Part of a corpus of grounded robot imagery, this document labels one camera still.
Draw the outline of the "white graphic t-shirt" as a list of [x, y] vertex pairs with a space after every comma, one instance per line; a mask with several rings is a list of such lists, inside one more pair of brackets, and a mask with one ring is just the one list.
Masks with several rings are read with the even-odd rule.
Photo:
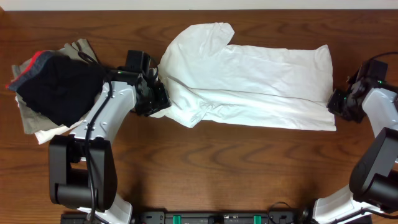
[[333, 88], [330, 50], [233, 45], [234, 29], [216, 22], [187, 27], [169, 44], [160, 79], [171, 105], [155, 114], [188, 128], [200, 121], [335, 131], [326, 104]]

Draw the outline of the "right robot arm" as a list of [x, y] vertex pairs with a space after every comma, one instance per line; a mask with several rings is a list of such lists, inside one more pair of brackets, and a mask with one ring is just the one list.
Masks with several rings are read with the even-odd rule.
[[388, 64], [374, 56], [348, 78], [348, 89], [335, 89], [329, 112], [347, 121], [368, 117], [375, 140], [355, 165], [349, 184], [319, 198], [297, 223], [371, 223], [372, 215], [397, 219], [397, 87], [385, 80]]

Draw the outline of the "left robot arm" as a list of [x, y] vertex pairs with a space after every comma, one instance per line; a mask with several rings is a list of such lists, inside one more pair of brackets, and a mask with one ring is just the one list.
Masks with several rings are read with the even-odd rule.
[[117, 193], [112, 143], [128, 113], [150, 116], [170, 107], [152, 57], [129, 50], [126, 63], [108, 70], [98, 101], [67, 136], [49, 144], [49, 192], [54, 204], [85, 212], [78, 223], [132, 223], [132, 205]]

